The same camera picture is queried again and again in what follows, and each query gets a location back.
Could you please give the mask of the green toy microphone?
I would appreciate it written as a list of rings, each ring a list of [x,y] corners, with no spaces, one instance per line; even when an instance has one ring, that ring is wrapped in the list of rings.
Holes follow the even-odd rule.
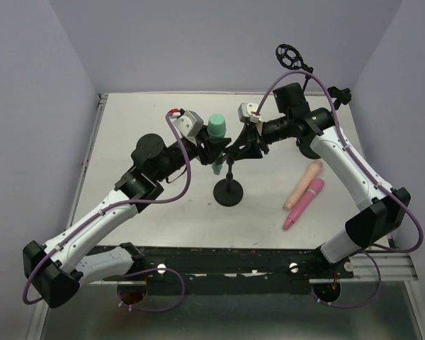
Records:
[[[224,138],[227,132],[225,117],[221,114],[211,115],[208,120],[207,131],[212,139]]]

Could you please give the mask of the black round-base clip stand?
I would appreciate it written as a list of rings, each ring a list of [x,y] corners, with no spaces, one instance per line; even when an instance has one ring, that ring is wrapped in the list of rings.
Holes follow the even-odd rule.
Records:
[[[213,189],[213,196],[218,204],[225,207],[233,207],[241,202],[244,196],[244,190],[242,185],[233,177],[233,157],[226,155],[224,152],[211,166],[214,175],[220,175],[224,163],[227,165],[227,173],[225,174],[224,179],[218,181],[215,184]]]

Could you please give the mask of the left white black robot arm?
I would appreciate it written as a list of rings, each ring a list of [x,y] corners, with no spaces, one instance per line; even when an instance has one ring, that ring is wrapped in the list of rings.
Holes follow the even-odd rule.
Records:
[[[191,161],[210,165],[231,141],[224,130],[215,133],[204,125],[197,132],[181,128],[172,132],[176,141],[170,146],[157,134],[142,136],[131,154],[133,165],[93,210],[45,243],[31,241],[24,246],[25,304],[32,304],[30,288],[36,289],[39,300],[56,308],[84,284],[126,275],[136,261],[131,251],[117,246],[100,256],[89,252],[149,205],[180,200],[191,185]]]

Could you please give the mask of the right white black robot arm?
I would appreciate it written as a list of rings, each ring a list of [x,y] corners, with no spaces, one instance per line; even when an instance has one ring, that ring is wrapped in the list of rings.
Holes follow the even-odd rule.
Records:
[[[312,110],[298,83],[279,87],[273,95],[282,115],[277,119],[262,121],[257,103],[239,106],[238,117],[244,128],[233,145],[237,150],[234,160],[259,159],[268,153],[269,145],[288,138],[295,138],[301,154],[313,160],[284,203],[290,213],[284,229],[294,224],[307,205],[306,198],[323,188],[317,178],[322,162],[344,184],[358,214],[319,247],[320,261],[335,264],[397,229],[411,199],[409,192],[394,188],[377,175],[337,126],[334,109]]]

